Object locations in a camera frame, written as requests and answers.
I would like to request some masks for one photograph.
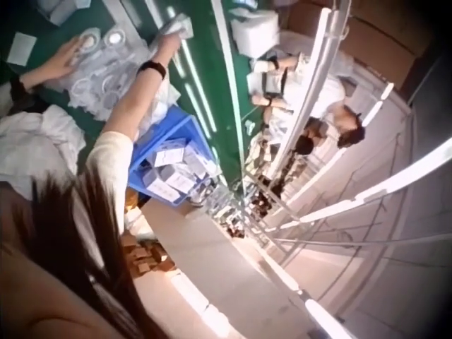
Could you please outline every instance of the long dark hair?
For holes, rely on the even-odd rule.
[[[119,242],[114,198],[105,187],[96,167],[65,186],[49,178],[38,190],[33,182],[31,227],[20,213],[14,213],[25,249],[31,260],[58,278],[125,338],[168,338],[138,296]],[[76,195],[93,229],[104,268],[93,260],[78,232],[73,217]],[[109,302],[105,293],[95,288],[93,279],[123,309]]]

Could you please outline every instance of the green table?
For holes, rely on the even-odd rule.
[[[226,180],[233,182],[240,178],[242,176],[242,164],[240,162],[239,141],[237,139],[239,134],[236,129],[233,114],[230,86],[227,78],[225,59],[220,45],[217,22],[210,0],[157,0],[155,1],[154,16],[149,11],[145,0],[121,0],[121,4],[126,9],[138,34],[146,42],[151,42],[158,31],[155,11],[160,15],[162,22],[167,22],[170,19],[168,13],[168,7],[170,6],[174,9],[175,13],[183,12],[191,18],[195,38],[188,40],[187,46],[192,55],[193,65],[198,74],[199,83],[205,93],[206,101],[210,106],[213,121],[217,126],[216,133],[210,131],[211,139],[209,140],[209,144],[218,153],[220,165]],[[222,1],[222,6],[229,25],[231,17],[228,11],[237,5],[232,0],[229,0]],[[105,33],[114,24],[113,17],[101,0],[92,0],[90,8],[75,12],[59,28],[49,23],[29,4],[15,4],[12,12],[6,18],[3,18],[0,24],[0,51],[2,59],[6,59],[8,55],[15,32],[22,32],[38,38],[26,67],[8,64],[14,73],[22,73],[39,66],[53,55],[63,42],[83,32],[86,28],[98,27],[102,33]],[[245,126],[242,124],[242,138],[246,157],[249,141],[258,131],[261,123],[261,110],[255,109],[249,102],[246,86],[246,75],[250,72],[249,60],[245,56],[237,53],[232,40],[230,40],[230,44],[239,99],[240,119],[242,122],[250,120],[256,123],[256,127],[250,136],[246,134]],[[169,75],[172,84],[182,94],[179,100],[180,107],[188,113],[196,115],[193,103],[186,92],[186,84],[189,84],[194,89],[194,95],[199,103],[202,103],[202,99],[196,87],[193,72],[183,52],[180,51],[182,66],[186,70],[186,76],[182,78],[173,63],[169,66]],[[5,65],[5,63],[2,63],[1,66],[3,69],[5,69]],[[4,81],[8,76],[10,76],[8,70],[2,71],[0,79]],[[67,93],[57,93],[52,90],[42,89],[40,94],[48,102],[66,109],[82,130],[84,130],[88,145],[80,156],[81,162],[84,161],[95,139],[98,137],[103,123],[95,121],[90,114],[81,109],[67,107],[69,101]]]

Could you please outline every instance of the pile of boxes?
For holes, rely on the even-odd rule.
[[[195,142],[187,143],[185,138],[164,141],[146,160],[150,169],[143,174],[145,187],[172,203],[207,177],[218,174],[218,166],[203,155]]]
[[[141,277],[152,270],[170,272],[177,269],[174,261],[158,242],[138,242],[132,234],[125,231],[121,236],[121,245],[132,278]]]

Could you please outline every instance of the worker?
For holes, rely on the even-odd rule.
[[[270,60],[258,60],[254,64],[254,72],[262,72],[266,78],[265,94],[252,95],[251,101],[258,106],[264,106],[264,123],[269,126],[279,126],[278,133],[272,133],[277,143],[292,123],[292,110],[299,101],[300,87],[303,80],[303,72],[309,59],[303,54],[299,57],[288,56],[286,58]],[[364,140],[365,128],[359,119],[359,114],[353,112],[344,103],[346,97],[344,81],[335,76],[328,75],[325,84],[314,104],[310,117],[322,119],[327,113],[333,115],[333,123],[337,128],[340,138],[337,146],[339,148],[350,147]],[[319,145],[319,139],[310,138],[314,145]],[[310,141],[306,140],[307,150]]]
[[[30,92],[69,74],[81,43],[64,44],[14,88]],[[140,301],[119,235],[133,139],[180,43],[178,34],[161,38],[112,110],[80,177],[68,176],[64,184],[35,180],[31,201],[0,186],[1,325],[11,337],[168,338]],[[14,102],[10,89],[0,88],[3,116],[15,113],[14,106],[32,106]]]

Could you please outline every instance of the blue plastic crate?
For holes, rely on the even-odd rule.
[[[178,138],[185,138],[187,143],[194,141],[199,151],[207,159],[216,162],[196,118],[184,112],[178,106],[171,106],[167,116],[159,124],[151,126],[149,131],[140,139],[140,142],[133,147],[132,160],[129,168],[129,186],[132,189],[171,206],[178,206],[186,200],[187,195],[179,192],[181,194],[179,199],[174,202],[167,201],[149,192],[143,183],[143,175],[148,170],[142,167],[145,159],[164,141]],[[202,179],[198,179],[195,188],[202,181]]]

